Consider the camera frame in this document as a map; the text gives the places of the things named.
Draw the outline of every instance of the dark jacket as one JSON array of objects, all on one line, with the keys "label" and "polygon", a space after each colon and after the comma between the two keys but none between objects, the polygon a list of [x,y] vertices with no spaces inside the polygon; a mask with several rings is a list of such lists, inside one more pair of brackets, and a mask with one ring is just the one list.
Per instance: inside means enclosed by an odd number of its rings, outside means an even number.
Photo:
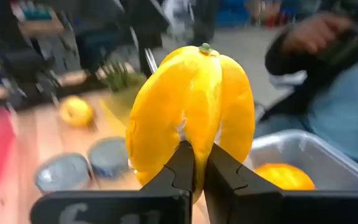
[{"label": "dark jacket", "polygon": [[318,93],[329,88],[341,71],[358,62],[358,49],[337,67],[327,66],[310,54],[284,55],[281,48],[289,30],[282,33],[273,42],[266,54],[265,66],[272,75],[276,76],[305,70],[307,78],[303,84],[295,87],[291,95],[271,107],[261,120],[265,120],[273,114],[305,114],[311,101]]}]

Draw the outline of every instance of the orange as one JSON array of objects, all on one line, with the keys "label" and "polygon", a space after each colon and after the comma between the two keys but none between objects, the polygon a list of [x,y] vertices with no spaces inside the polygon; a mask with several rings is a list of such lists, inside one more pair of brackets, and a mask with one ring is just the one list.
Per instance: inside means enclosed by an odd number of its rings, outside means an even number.
[{"label": "orange", "polygon": [[306,173],[288,164],[265,164],[254,172],[283,190],[315,189]]}]

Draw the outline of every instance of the floor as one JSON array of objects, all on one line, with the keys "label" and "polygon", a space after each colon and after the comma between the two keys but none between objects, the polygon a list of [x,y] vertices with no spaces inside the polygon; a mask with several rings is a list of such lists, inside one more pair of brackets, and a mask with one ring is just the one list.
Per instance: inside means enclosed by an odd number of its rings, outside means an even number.
[{"label": "floor", "polygon": [[[219,53],[227,55],[246,71],[254,98],[265,106],[270,105],[288,93],[287,89],[276,89],[269,83],[269,74],[264,65],[264,57],[269,44],[278,30],[246,27],[237,30],[217,30],[211,45]],[[157,64],[177,46],[165,39],[164,49],[155,52]]]}]

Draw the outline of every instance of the can lid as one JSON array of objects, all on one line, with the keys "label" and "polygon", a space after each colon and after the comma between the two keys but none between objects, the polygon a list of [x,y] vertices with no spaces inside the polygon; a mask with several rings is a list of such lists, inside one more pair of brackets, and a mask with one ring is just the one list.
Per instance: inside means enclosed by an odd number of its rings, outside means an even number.
[{"label": "can lid", "polygon": [[88,154],[95,175],[115,177],[128,168],[125,139],[106,138],[91,147]]},{"label": "can lid", "polygon": [[43,192],[78,190],[90,181],[88,163],[79,153],[61,154],[43,163],[36,172],[35,184]]}]

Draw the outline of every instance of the person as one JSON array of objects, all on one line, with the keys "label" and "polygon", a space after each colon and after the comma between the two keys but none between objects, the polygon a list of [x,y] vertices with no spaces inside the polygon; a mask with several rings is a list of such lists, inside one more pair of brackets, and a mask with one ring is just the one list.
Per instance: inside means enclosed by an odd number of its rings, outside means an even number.
[{"label": "person", "polygon": [[320,12],[276,39],[266,54],[267,70],[275,76],[305,70],[307,78],[267,111],[257,124],[255,138],[302,129],[358,162],[358,62],[322,69],[324,65],[317,59],[352,26],[349,18]]}]

